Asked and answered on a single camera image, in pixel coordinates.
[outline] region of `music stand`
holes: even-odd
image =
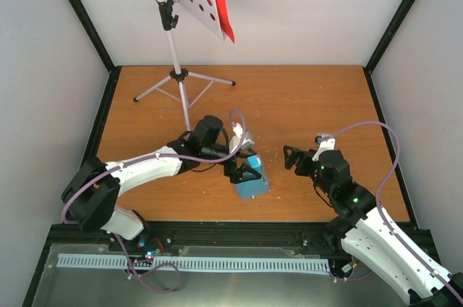
[[[224,39],[225,32],[221,28],[220,14],[216,6],[216,0],[156,0],[159,7],[159,14],[161,16],[161,22],[163,29],[166,31],[167,41],[169,43],[169,49],[173,61],[173,70],[163,80],[156,83],[151,88],[134,98],[135,102],[153,92],[154,90],[160,91],[169,97],[176,99],[182,103],[183,115],[185,120],[185,126],[188,131],[191,131],[189,109],[195,104],[199,98],[212,86],[214,83],[223,83],[231,86],[235,86],[236,83],[231,80],[219,79],[217,77],[210,77],[198,73],[188,72],[186,68],[181,68],[179,59],[177,56],[177,50],[175,49],[174,36],[172,29],[177,26],[178,15],[173,16],[173,5],[178,1],[183,7],[191,12],[195,17],[199,19],[208,29],[213,31],[219,38]],[[184,79],[186,76],[196,77],[199,79],[209,80],[209,84],[201,91],[199,95],[193,100],[191,104],[188,103],[187,91],[184,85]],[[177,98],[170,93],[160,89],[160,87],[167,83],[170,79],[174,79],[179,84],[180,98]]]

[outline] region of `blue eraser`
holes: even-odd
[[[259,172],[262,177],[259,180],[249,180],[247,182],[241,182],[240,184],[235,184],[235,190],[238,192],[238,196],[243,199],[252,198],[253,196],[258,196],[263,193],[266,193],[270,190],[268,186],[268,179],[266,171],[263,168],[262,159],[259,155],[250,156],[246,159],[247,164],[249,164],[255,171]],[[252,174],[246,172],[244,176],[251,176]]]

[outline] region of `black frame bar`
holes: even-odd
[[[78,16],[82,26],[91,39],[101,61],[104,63],[109,73],[108,82],[101,100],[101,105],[93,124],[93,129],[88,140],[87,147],[84,152],[83,161],[95,156],[98,152],[98,147],[103,134],[103,129],[106,124],[106,119],[109,114],[114,91],[116,90],[121,67],[115,67],[111,60],[102,40],[93,25],[88,13],[80,0],[69,0],[72,8]],[[415,0],[402,0],[399,8],[396,10],[391,22],[384,32],[379,44],[376,46],[370,60],[364,67],[365,79],[370,89],[378,119],[385,122],[381,105],[378,100],[377,93],[371,77],[374,69],[378,65],[381,57],[384,55],[388,45],[395,36],[400,25],[404,21],[411,9]],[[395,150],[391,142],[391,137],[387,130],[383,129],[384,138],[388,147],[391,160],[395,159]],[[412,204],[404,183],[404,178],[400,167],[396,168],[396,176],[399,181],[399,186],[404,198],[405,206],[409,214],[410,222],[400,223],[399,226],[415,241],[423,250],[428,252],[433,259],[439,262],[436,247],[434,246],[433,238],[428,230],[419,230],[415,213],[413,212]],[[334,255],[320,243],[309,242],[304,245],[305,239],[310,239],[319,235],[323,231],[325,222],[305,222],[305,223],[243,223],[243,222],[148,222],[152,228],[159,229],[164,239],[170,238],[171,244],[169,249],[172,254],[175,250],[182,248],[185,245],[204,245],[204,246],[280,246],[283,248],[291,248],[300,253],[307,255],[316,254],[322,258],[329,260],[343,259],[342,255]],[[52,225],[46,243],[43,247],[41,257],[38,261],[37,268],[31,280],[29,290],[27,291],[23,307],[31,306],[41,275],[44,270],[46,259],[50,252],[50,247],[55,243],[94,243],[108,244],[109,236],[102,232],[84,233],[74,225]]]

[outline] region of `brown wood surface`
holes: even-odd
[[[98,156],[103,161],[128,159],[154,151],[184,131],[178,101],[156,91],[132,99],[165,77],[170,67],[123,67]],[[285,170],[283,146],[314,148],[317,133],[364,120],[377,120],[360,66],[196,66],[190,72],[237,81],[232,87],[214,83],[192,107],[191,123],[212,114],[228,123],[230,109],[241,110],[263,157],[271,192],[242,200],[222,167],[187,172],[149,182],[124,194],[119,205],[138,210],[146,219],[185,221],[329,221],[334,213],[314,193],[311,181]],[[208,84],[188,77],[190,102]],[[162,87],[179,96],[170,80]],[[349,161],[354,179],[375,192],[391,166],[381,129],[365,126],[336,140]],[[395,176],[382,192],[383,204],[396,221],[408,220]]]

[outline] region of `white wall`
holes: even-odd
[[[237,43],[183,8],[183,64],[366,64],[401,0],[228,0]],[[154,0],[82,0],[116,64],[171,64]]]
[[[67,0],[0,0],[0,296],[21,306],[108,77]]]
[[[463,271],[463,0],[417,0],[373,73],[417,219]]]

